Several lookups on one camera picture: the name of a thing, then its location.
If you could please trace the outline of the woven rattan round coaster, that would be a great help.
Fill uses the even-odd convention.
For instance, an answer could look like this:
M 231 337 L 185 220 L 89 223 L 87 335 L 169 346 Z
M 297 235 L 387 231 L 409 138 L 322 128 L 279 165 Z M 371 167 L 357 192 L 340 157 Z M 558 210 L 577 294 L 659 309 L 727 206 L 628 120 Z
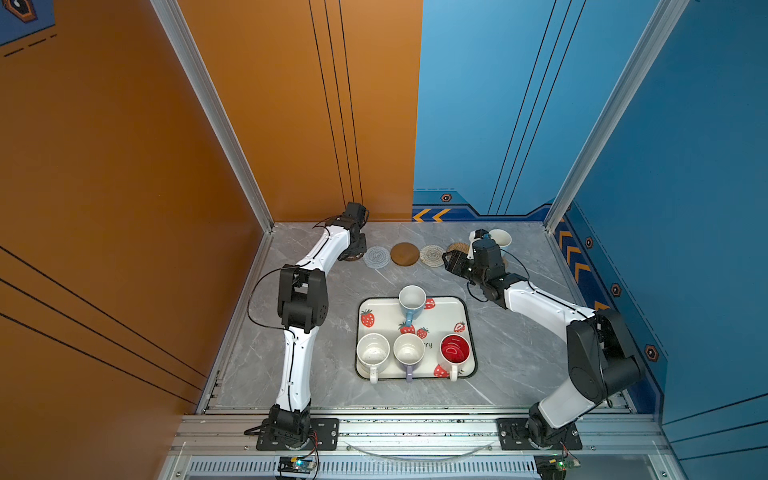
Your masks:
M 467 243 L 463 243 L 463 242 L 453 243 L 447 248 L 448 251 L 459 251 L 464 253 L 465 255 L 469 254 L 469 249 L 470 249 L 470 246 Z

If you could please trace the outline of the light blue mug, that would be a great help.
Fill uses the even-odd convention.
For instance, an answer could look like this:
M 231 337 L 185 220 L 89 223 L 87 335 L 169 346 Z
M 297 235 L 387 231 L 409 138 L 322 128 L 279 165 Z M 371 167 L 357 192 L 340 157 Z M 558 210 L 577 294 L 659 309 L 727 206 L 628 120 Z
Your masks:
M 506 249 L 512 243 L 511 234 L 503 229 L 492 229 L 489 236 L 501 249 Z

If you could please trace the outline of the light blue rope coaster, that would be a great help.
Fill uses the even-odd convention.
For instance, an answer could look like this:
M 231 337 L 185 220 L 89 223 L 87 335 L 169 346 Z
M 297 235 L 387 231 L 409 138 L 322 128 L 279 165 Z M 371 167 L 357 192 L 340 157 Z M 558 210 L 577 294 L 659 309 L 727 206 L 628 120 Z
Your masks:
M 371 269 L 381 269 L 390 263 L 390 251 L 382 246 L 372 246 L 364 254 L 363 261 Z

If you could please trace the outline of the colourful zigzag rope coaster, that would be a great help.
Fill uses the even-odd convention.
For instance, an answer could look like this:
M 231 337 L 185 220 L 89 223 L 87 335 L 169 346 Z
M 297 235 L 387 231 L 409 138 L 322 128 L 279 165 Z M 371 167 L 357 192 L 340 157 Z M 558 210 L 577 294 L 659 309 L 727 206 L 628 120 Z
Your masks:
M 442 268 L 444 253 L 445 250 L 439 245 L 426 245 L 420 250 L 420 261 L 430 268 Z

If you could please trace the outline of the light wooden round coaster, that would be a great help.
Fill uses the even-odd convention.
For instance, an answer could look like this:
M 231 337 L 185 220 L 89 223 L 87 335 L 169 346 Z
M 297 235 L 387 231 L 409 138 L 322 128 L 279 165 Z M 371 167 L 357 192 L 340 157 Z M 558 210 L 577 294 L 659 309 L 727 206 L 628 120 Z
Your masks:
M 420 260 L 420 249 L 412 243 L 401 242 L 392 247 L 390 257 L 398 266 L 412 266 Z

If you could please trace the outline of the white mug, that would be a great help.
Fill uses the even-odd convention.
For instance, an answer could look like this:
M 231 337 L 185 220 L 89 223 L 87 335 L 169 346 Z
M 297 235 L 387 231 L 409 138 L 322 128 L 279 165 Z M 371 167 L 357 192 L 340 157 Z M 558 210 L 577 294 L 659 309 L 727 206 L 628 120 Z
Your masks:
M 366 334 L 357 343 L 356 357 L 370 383 L 376 384 L 390 363 L 390 342 L 380 333 Z

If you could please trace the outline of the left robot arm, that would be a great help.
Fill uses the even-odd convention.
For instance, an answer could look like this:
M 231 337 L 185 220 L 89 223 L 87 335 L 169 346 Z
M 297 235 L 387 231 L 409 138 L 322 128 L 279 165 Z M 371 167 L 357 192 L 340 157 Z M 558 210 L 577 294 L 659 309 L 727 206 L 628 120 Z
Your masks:
M 321 238 L 298 263 L 280 269 L 277 314 L 284 332 L 284 361 L 275 404 L 263 424 L 267 440 L 298 449 L 310 438 L 310 371 L 315 340 L 329 311 L 327 273 L 338 261 L 367 250 L 362 228 L 367 209 L 350 202 L 326 219 Z

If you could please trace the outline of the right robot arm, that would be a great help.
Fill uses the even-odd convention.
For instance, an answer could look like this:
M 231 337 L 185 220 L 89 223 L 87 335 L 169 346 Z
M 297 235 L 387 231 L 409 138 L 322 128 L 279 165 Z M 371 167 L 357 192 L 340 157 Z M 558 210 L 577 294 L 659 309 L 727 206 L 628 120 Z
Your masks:
M 504 251 L 486 230 L 471 233 L 469 251 L 442 254 L 445 270 L 478 286 L 484 299 L 521 314 L 566 344 L 567 379 L 529 409 L 529 442 L 538 449 L 565 444 L 576 420 L 612 395 L 642 380 L 642 355 L 622 315 L 561 299 L 535 286 L 528 275 L 506 270 Z

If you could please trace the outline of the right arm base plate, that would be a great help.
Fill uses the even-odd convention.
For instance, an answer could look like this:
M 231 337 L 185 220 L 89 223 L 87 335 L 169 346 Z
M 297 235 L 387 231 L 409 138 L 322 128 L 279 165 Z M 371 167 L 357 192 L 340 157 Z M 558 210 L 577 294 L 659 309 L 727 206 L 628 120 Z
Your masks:
M 496 420 L 498 439 L 503 450 L 561 450 L 583 449 L 575 422 L 552 428 L 546 422 L 530 419 L 499 418 Z

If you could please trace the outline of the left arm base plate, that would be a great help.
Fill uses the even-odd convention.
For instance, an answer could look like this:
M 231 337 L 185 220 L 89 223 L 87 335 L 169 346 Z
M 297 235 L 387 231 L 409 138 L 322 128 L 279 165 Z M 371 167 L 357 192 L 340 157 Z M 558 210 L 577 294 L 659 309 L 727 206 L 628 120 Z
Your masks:
M 339 419 L 313 417 L 298 429 L 282 428 L 264 420 L 256 441 L 258 451 L 334 451 L 338 445 Z

